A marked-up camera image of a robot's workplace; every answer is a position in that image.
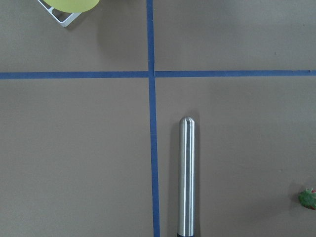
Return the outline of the white cup rack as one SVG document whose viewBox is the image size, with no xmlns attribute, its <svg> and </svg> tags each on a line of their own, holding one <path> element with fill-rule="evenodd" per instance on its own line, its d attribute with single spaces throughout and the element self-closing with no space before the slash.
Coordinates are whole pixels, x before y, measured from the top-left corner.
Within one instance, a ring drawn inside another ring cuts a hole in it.
<svg viewBox="0 0 316 237">
<path fill-rule="evenodd" d="M 49 4 L 47 4 L 43 0 L 38 0 L 38 3 L 48 12 L 48 14 L 62 27 L 69 26 L 74 20 L 76 20 L 80 15 L 80 13 L 66 13 L 63 11 L 60 11 Z"/>
</svg>

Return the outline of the yellow cup on rack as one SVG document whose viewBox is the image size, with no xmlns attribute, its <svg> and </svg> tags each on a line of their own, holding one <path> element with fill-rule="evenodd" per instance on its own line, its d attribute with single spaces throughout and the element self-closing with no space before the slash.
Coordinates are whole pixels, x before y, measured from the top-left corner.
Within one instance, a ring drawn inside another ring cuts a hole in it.
<svg viewBox="0 0 316 237">
<path fill-rule="evenodd" d="M 99 0 L 44 0 L 44 2 L 63 12 L 79 13 L 91 10 Z"/>
</svg>

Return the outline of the steel muddler black tip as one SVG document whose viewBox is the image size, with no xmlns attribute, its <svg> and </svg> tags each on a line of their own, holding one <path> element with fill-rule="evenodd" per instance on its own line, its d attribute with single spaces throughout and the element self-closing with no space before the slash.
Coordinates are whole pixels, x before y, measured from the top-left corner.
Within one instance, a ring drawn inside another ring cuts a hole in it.
<svg viewBox="0 0 316 237">
<path fill-rule="evenodd" d="M 192 117 L 179 122 L 177 236 L 195 235 L 196 123 Z"/>
</svg>

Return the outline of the red strawberry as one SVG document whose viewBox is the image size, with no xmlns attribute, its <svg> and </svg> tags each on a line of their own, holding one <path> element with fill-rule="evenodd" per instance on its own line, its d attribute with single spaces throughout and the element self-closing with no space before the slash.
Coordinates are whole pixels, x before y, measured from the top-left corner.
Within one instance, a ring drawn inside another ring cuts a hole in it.
<svg viewBox="0 0 316 237">
<path fill-rule="evenodd" d="M 303 207 L 311 210 L 316 209 L 316 191 L 313 188 L 300 192 L 298 200 Z"/>
</svg>

